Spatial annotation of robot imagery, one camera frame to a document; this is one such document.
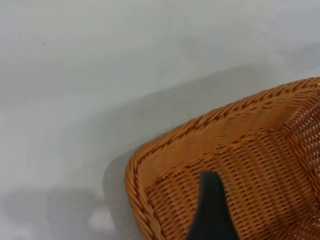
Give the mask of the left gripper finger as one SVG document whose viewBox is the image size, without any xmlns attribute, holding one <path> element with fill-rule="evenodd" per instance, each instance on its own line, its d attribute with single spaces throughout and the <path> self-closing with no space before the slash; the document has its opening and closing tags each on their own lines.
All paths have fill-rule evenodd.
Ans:
<svg viewBox="0 0 320 240">
<path fill-rule="evenodd" d="M 223 181 L 214 171 L 200 173 L 198 203 L 187 240 L 238 240 Z"/>
</svg>

